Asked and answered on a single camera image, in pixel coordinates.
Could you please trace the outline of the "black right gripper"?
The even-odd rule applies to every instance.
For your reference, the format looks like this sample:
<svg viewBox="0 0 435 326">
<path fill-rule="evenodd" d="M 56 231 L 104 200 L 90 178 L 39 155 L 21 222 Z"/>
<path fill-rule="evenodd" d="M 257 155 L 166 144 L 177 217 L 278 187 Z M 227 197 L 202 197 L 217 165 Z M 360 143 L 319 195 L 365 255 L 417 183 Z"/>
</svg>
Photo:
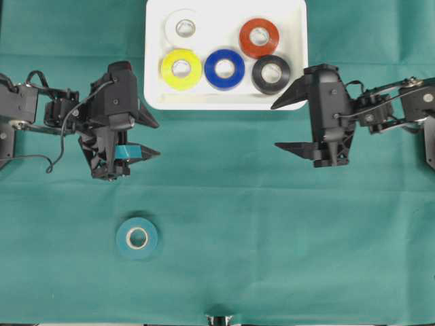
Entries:
<svg viewBox="0 0 435 326">
<path fill-rule="evenodd" d="M 352 106 L 337 67 L 322 64 L 306 68 L 304 76 L 295 80 L 271 109 L 307 99 L 313 142 L 275 143 L 275 146 L 313 160 L 316 168 L 347 165 L 355 123 L 341 118 L 352 112 Z"/>
</svg>

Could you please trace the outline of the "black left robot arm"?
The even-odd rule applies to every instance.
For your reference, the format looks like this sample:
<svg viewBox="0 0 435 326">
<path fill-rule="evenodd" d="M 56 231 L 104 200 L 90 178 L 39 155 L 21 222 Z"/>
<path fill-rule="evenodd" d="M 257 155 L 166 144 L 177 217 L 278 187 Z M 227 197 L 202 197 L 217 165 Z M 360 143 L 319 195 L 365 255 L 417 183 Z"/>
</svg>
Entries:
<svg viewBox="0 0 435 326">
<path fill-rule="evenodd" d="M 1 165 L 31 159 L 15 154 L 18 131 L 52 134 L 64 139 L 78 134 L 78 143 L 94 179 L 112 181 L 130 175 L 131 164 L 159 156 L 159 152 L 128 141 L 136 125 L 159 124 L 137 94 L 137 77 L 129 61 L 111 63 L 91 83 L 90 94 L 52 88 L 39 70 L 24 83 L 13 84 L 1 75 Z"/>
</svg>

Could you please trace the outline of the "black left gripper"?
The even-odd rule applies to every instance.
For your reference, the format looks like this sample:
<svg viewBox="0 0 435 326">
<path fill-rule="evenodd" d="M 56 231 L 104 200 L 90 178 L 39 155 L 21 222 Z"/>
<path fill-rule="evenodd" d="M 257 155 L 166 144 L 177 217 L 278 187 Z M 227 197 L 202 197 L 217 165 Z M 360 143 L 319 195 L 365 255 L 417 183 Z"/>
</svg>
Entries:
<svg viewBox="0 0 435 326">
<path fill-rule="evenodd" d="M 160 155 L 128 142 L 128 131 L 135 122 L 150 128 L 160 126 L 146 106 L 137 102 L 137 78 L 129 61 L 110 64 L 107 72 L 91 83 L 90 92 L 94 96 L 81 109 L 84 125 L 79 144 L 93 178 L 114 180 L 129 175 L 129 164 Z"/>
</svg>

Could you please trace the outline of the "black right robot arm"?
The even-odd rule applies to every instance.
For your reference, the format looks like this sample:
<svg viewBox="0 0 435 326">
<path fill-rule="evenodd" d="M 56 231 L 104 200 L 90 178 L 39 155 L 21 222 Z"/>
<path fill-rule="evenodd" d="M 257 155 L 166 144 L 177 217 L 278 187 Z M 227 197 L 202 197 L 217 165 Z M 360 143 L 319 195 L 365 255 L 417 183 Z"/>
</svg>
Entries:
<svg viewBox="0 0 435 326">
<path fill-rule="evenodd" d="M 401 128 L 417 133 L 434 117 L 434 79 L 406 78 L 372 89 L 359 80 L 361 94 L 352 98 L 338 67 L 322 64 L 308 67 L 302 77 L 273 103 L 278 109 L 306 101 L 309 104 L 312 140 L 277 143 L 276 146 L 314 167 L 345 166 L 357 126 L 370 134 Z"/>
</svg>

